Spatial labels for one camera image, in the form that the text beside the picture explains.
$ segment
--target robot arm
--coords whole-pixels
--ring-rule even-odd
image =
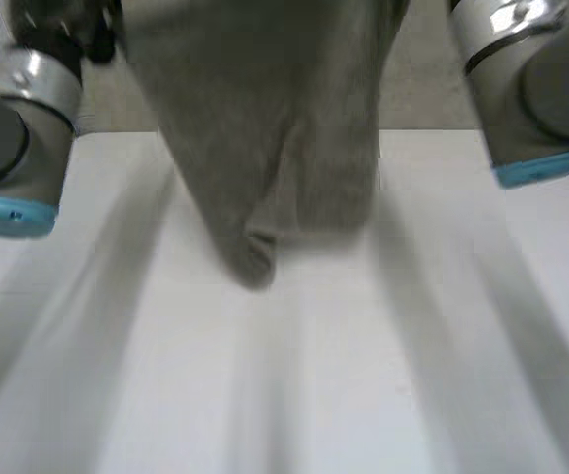
[[[568,3],[451,0],[450,6],[500,185],[568,175]]]
[[[51,232],[82,97],[81,61],[111,61],[99,0],[11,0],[15,44],[0,65],[0,236]]]
[[[107,18],[121,8],[118,0],[9,1],[17,45],[0,74],[0,236],[40,237],[58,214],[80,62],[111,60]],[[568,175],[566,0],[448,1],[500,185]]]

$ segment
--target gray cloth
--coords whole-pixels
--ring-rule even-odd
[[[122,0],[137,81],[235,272],[367,219],[383,63],[407,0]]]

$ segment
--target white surface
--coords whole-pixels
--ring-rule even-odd
[[[0,241],[0,474],[569,472],[569,179],[382,148],[370,227],[251,293],[155,134],[80,140],[54,234]]]

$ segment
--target gray towel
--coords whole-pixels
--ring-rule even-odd
[[[383,63],[408,0],[122,0],[122,43],[235,272],[281,238],[357,229],[378,162]]]

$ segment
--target silver metal band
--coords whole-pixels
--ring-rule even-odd
[[[76,123],[82,97],[76,76],[52,57],[29,49],[10,49],[0,70],[0,96],[43,104]]]
[[[451,19],[466,64],[496,41],[558,26],[567,9],[567,0],[461,0]]]

